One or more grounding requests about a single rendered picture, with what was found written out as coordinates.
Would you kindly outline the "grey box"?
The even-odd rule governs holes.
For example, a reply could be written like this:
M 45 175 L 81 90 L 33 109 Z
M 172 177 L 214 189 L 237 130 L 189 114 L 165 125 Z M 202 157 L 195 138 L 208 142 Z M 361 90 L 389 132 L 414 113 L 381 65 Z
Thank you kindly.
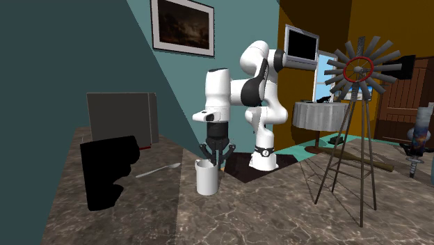
M 140 149 L 159 142 L 155 93 L 87 93 L 92 140 L 135 136 Z

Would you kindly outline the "brown wooden door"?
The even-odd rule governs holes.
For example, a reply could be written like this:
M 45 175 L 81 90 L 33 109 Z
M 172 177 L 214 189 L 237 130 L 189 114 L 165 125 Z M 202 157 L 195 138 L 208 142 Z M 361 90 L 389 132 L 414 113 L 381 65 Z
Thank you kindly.
M 380 96 L 374 138 L 411 143 L 407 137 L 415 126 L 417 109 L 434 102 L 434 56 L 416 58 L 411 79 L 385 87 Z

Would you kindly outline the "brown wooden rolling pin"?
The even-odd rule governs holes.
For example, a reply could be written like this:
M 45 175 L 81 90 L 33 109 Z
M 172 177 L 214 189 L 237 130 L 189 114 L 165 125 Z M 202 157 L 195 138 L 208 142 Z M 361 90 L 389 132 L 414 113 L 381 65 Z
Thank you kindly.
M 349 152 L 346 151 L 341 151 L 339 148 L 337 148 L 336 150 L 333 150 L 332 148 L 319 148 L 319 150 L 321 152 L 326 152 L 327 154 L 331 155 L 334 154 L 335 157 L 342 157 L 342 159 L 345 160 L 352 160 L 352 161 L 360 161 L 361 158 L 360 157 L 356 157 L 355 155 L 352 155 Z M 372 161 L 373 166 L 377 167 L 377 168 L 381 168 L 385 171 L 389 171 L 392 172 L 394 170 L 394 166 L 391 164 L 386 164 L 386 163 L 382 163 L 379 161 Z

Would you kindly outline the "round table with white cloth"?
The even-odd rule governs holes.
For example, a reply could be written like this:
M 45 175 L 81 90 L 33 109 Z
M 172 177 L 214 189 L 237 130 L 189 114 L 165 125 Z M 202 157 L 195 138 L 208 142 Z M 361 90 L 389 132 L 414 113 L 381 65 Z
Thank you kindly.
M 341 102 L 296 102 L 293 109 L 292 125 L 316 132 L 315 145 L 305 151 L 319 154 L 320 132 L 338 132 L 344 121 L 348 103 Z

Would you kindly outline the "bright window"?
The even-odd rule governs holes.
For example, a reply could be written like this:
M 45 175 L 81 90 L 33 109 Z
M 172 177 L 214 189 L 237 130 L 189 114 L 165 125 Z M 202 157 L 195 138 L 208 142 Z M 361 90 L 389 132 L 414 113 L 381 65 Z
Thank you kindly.
M 330 93 L 330 90 L 335 86 L 334 84 L 326 85 L 325 81 L 333 78 L 335 75 L 324 75 L 326 70 L 333 70 L 335 67 L 328 65 L 329 60 L 337 60 L 337 56 L 328 52 L 319 50 L 319 59 L 314 77 L 314 89 L 312 101 L 316 102 L 322 97 L 330 96 L 329 102 L 336 102 L 340 96 L 341 91 L 338 90 L 335 93 Z

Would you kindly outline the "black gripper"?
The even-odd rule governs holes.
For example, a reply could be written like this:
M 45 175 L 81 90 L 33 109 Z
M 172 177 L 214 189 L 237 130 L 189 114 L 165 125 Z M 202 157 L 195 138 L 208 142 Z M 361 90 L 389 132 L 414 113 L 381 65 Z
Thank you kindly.
M 219 152 L 219 168 L 222 168 L 222 164 L 236 149 L 235 144 L 229 144 L 228 138 L 228 122 L 208 122 L 207 123 L 207 138 L 206 143 L 199 145 L 200 150 L 204 156 L 214 165 L 217 165 L 217 150 L 216 148 L 226 148 L 226 153 Z

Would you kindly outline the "black irregular object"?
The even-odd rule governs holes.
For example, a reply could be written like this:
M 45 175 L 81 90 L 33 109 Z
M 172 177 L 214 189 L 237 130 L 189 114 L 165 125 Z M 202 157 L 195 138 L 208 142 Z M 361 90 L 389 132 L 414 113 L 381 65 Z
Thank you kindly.
M 90 211 L 113 207 L 124 190 L 115 181 L 131 172 L 140 157 L 134 136 L 91 141 L 80 145 L 86 200 Z

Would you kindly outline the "white mug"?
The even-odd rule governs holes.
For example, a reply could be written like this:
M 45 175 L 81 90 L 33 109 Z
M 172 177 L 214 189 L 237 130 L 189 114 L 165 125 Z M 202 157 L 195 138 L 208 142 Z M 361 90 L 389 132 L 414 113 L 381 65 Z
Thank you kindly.
M 200 195 L 211 196 L 218 192 L 218 166 L 209 159 L 196 159 L 196 190 Z

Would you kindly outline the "grey windmill model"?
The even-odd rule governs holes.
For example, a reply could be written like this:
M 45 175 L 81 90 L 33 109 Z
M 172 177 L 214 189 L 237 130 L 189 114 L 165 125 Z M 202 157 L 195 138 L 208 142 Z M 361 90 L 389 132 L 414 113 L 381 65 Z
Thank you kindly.
M 334 83 L 335 85 L 330 90 L 332 94 L 337 91 L 340 92 L 338 100 L 343 100 L 348 93 L 351 93 L 350 102 L 348 108 L 345 110 L 344 119 L 341 123 L 339 133 L 348 134 L 351 126 L 351 121 L 359 94 L 362 95 L 362 139 L 361 139 L 361 156 L 360 163 L 357 165 L 351 164 L 352 167 L 356 167 L 360 170 L 359 175 L 353 175 L 340 170 L 340 166 L 343 164 L 345 143 L 342 144 L 338 160 L 333 162 L 335 154 L 337 152 L 337 146 L 335 145 L 330 153 L 330 159 L 325 168 L 325 173 L 322 178 L 318 193 L 314 200 L 317 204 L 324 188 L 328 172 L 335 173 L 331 189 L 335 189 L 337 183 L 337 177 L 339 174 L 343 174 L 360 181 L 360 221 L 359 226 L 364 225 L 364 181 L 367 177 L 371 178 L 371 189 L 373 198 L 373 208 L 377 209 L 376 202 L 376 183 L 373 165 L 373 149 L 371 143 L 371 126 L 369 124 L 369 101 L 371 99 L 371 93 L 376 91 L 379 94 L 385 92 L 384 86 L 377 83 L 377 80 L 384 81 L 389 84 L 396 82 L 397 78 L 389 75 L 384 75 L 384 71 L 399 71 L 402 68 L 400 63 L 387 65 L 386 62 L 392 59 L 398 58 L 401 53 L 396 50 L 390 54 L 384 55 L 384 53 L 393 45 L 393 42 L 388 40 L 381 47 L 377 48 L 379 36 L 374 36 L 367 47 L 365 44 L 365 37 L 358 38 L 357 47 L 353 48 L 350 41 L 345 43 L 346 53 L 336 49 L 334 54 L 337 56 L 337 60 L 329 60 L 328 65 L 333 66 L 332 70 L 326 70 L 325 75 L 333 74 L 334 77 L 327 80 L 327 85 Z

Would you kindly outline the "dark robot stand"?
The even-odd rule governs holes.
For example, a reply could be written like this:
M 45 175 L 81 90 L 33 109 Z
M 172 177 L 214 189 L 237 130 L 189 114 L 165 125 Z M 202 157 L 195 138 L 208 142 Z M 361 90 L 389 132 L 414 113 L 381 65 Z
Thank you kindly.
M 250 157 L 251 154 L 247 152 L 232 153 L 225 162 L 225 172 L 243 183 L 248 183 L 298 162 L 293 155 L 276 154 L 278 168 L 272 171 L 259 171 L 249 166 Z

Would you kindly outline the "framed dark wall picture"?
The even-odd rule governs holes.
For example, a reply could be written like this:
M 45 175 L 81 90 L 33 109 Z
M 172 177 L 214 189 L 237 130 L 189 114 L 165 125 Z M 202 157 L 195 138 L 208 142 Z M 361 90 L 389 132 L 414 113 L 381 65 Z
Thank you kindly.
M 150 12 L 153 48 L 215 56 L 213 7 L 192 0 L 150 0 Z

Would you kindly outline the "silver spoon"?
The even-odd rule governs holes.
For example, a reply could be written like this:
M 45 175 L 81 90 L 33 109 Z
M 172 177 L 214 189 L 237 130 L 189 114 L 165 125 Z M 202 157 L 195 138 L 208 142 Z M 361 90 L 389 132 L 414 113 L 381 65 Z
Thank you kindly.
M 163 166 L 163 167 L 161 167 L 161 168 L 157 168 L 157 169 L 154 169 L 154 170 L 152 170 L 152 171 L 148 171 L 148 172 L 146 172 L 146 173 L 139 174 L 139 175 L 137 175 L 135 178 L 144 177 L 144 176 L 146 176 L 146 175 L 150 175 L 150 174 L 152 174 L 152 173 L 155 173 L 155 172 L 157 172 L 157 171 L 163 170 L 163 169 L 165 169 L 165 168 L 177 168 L 177 167 L 180 166 L 181 164 L 182 164 L 181 162 L 174 163 L 174 164 L 169 164 L 169 165 L 167 165 L 167 166 Z

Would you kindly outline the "grey framed black screen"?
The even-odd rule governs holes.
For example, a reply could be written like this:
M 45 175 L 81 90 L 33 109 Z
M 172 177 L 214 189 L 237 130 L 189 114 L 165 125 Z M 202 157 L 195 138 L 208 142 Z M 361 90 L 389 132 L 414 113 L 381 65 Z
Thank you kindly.
M 286 24 L 284 52 L 286 68 L 315 70 L 319 59 L 319 36 Z

